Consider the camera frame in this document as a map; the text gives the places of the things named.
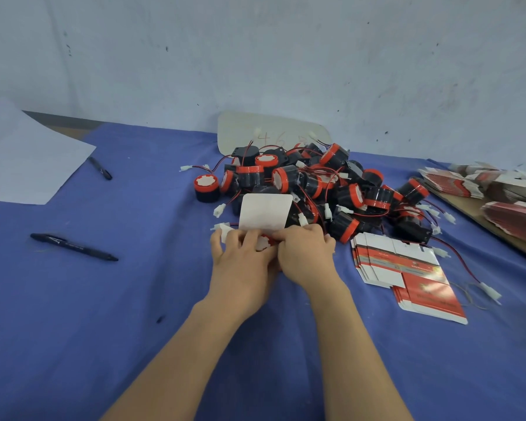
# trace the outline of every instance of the pen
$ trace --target pen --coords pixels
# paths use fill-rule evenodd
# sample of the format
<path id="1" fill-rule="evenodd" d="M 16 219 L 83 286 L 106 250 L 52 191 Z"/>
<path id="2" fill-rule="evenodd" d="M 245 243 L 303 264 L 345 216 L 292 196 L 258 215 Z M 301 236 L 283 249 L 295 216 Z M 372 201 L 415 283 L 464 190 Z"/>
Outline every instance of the pen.
<path id="1" fill-rule="evenodd" d="M 84 246 L 79 246 L 68 242 L 66 239 L 59 238 L 58 236 L 53 236 L 48 233 L 31 233 L 30 236 L 39 242 L 46 242 L 48 244 L 53 244 L 59 247 L 66 248 L 68 250 L 76 251 L 78 253 L 90 255 L 91 257 L 100 258 L 101 260 L 107 261 L 119 261 L 119 259 L 111 254 L 104 253 L 100 250 L 95 250 L 93 248 L 86 248 Z"/>
<path id="2" fill-rule="evenodd" d="M 103 168 L 101 166 L 101 164 L 98 162 L 97 159 L 95 159 L 93 156 L 90 156 L 88 158 L 90 160 L 90 162 L 92 163 L 92 165 L 98 169 L 98 171 L 107 179 L 107 180 L 111 180 L 113 178 L 113 176 L 111 174 L 109 174 L 109 171 L 107 171 L 105 168 Z"/>

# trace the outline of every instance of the white wall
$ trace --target white wall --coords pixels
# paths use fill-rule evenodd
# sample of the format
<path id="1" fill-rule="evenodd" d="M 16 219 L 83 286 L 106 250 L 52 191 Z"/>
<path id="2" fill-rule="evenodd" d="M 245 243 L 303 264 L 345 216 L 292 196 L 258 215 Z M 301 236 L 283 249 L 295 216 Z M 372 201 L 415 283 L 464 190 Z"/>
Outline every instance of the white wall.
<path id="1" fill-rule="evenodd" d="M 352 150 L 526 169 L 526 0 L 0 0 L 0 95 L 187 130 L 279 114 Z"/>

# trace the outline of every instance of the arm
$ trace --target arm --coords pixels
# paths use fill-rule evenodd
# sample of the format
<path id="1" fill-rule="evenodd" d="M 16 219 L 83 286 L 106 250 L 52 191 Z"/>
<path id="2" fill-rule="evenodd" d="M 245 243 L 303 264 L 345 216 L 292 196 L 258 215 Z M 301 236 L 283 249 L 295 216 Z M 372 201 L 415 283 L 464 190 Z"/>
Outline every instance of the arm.
<path id="1" fill-rule="evenodd" d="M 256 252 L 259 231 L 211 237 L 210 290 L 179 331 L 105 413 L 103 421 L 192 420 L 218 359 L 245 319 L 265 303 L 278 266 L 276 247 Z M 245 234 L 243 244 L 240 239 Z"/>
<path id="2" fill-rule="evenodd" d="M 306 290 L 316 318 L 326 418 L 412 421 L 337 275 L 335 240 L 324 238 L 317 225 L 289 227 L 274 238 L 282 241 L 279 262 L 285 275 Z"/>

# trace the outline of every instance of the person's right hand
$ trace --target person's right hand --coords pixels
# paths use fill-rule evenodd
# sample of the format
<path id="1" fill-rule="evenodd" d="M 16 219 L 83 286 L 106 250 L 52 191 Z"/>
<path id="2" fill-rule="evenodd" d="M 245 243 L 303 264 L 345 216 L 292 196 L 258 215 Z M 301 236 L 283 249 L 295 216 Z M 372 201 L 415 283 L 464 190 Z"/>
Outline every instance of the person's right hand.
<path id="1" fill-rule="evenodd" d="M 273 233 L 280 241 L 279 264 L 284 274 L 310 294 L 338 277 L 333 264 L 335 240 L 319 225 L 290 226 Z"/>

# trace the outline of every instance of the blue fabric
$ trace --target blue fabric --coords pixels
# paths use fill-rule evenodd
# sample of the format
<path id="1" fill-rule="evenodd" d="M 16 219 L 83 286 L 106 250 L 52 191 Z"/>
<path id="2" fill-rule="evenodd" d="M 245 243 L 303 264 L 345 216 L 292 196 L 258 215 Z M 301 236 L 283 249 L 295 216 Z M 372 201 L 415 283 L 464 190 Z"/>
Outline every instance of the blue fabric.
<path id="1" fill-rule="evenodd" d="M 84 165 L 46 205 L 0 204 L 0 420 L 94 420 L 126 389 L 209 288 L 210 228 L 228 208 L 196 201 L 184 164 L 220 158 L 216 135 L 108 124 L 86 139 L 113 175 Z M 353 153 L 399 186 L 421 159 Z M 446 207 L 441 201 L 435 201 Z M 416 421 L 526 421 L 526 258 L 452 208 L 442 238 L 503 294 L 469 325 L 408 313 L 390 290 L 364 284 L 349 245 L 335 264 Z M 120 258 L 49 247 L 57 233 Z M 456 257 L 450 281 L 472 282 Z M 323 420 L 314 318 L 306 294 L 280 277 L 240 327 L 207 385 L 197 420 Z"/>

